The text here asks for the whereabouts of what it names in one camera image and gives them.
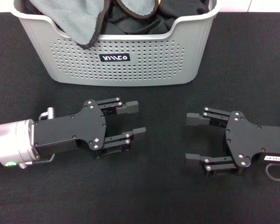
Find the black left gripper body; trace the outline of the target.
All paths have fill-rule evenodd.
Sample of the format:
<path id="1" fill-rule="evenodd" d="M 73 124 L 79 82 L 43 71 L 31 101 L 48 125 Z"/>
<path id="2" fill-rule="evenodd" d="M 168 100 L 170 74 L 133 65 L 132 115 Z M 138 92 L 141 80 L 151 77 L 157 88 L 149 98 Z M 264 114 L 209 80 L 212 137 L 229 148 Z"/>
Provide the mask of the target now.
<path id="1" fill-rule="evenodd" d="M 86 149 L 101 158 L 130 149 L 131 142 L 104 146 L 107 136 L 106 116 L 97 101 L 84 102 L 83 108 L 68 116 L 40 119 L 34 125 L 33 144 L 40 156 L 54 155 L 74 149 Z"/>

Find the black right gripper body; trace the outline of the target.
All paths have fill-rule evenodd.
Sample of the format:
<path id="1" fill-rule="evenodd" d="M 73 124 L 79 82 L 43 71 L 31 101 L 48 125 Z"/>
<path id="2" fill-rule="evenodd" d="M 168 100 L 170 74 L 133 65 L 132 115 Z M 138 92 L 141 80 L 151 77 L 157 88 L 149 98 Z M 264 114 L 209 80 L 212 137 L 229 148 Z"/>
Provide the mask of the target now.
<path id="1" fill-rule="evenodd" d="M 235 169 L 241 173 L 253 160 L 267 162 L 266 172 L 280 165 L 280 127 L 256 125 L 239 111 L 230 112 L 224 134 L 224 143 L 234 160 Z"/>

